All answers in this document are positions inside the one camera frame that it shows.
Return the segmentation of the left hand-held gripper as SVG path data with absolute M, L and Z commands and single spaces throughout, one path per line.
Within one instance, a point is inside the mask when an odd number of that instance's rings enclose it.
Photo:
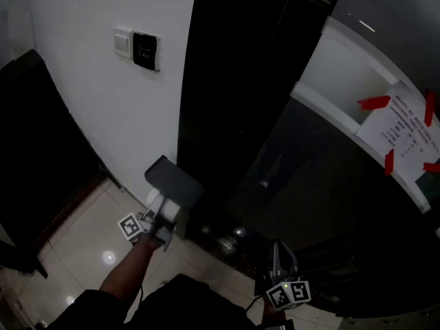
M 164 208 L 167 197 L 159 194 L 148 207 L 148 216 L 137 218 L 133 213 L 118 222 L 126 240 L 135 244 L 146 234 L 166 250 L 173 239 L 173 225 L 164 218 Z

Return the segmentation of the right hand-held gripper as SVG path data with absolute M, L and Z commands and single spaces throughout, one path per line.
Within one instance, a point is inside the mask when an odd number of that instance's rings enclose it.
M 275 310 L 287 310 L 311 301 L 309 282 L 302 274 L 293 274 L 284 278 L 284 271 L 298 271 L 298 260 L 292 250 L 281 240 L 273 243 L 272 276 L 265 280 L 265 295 Z

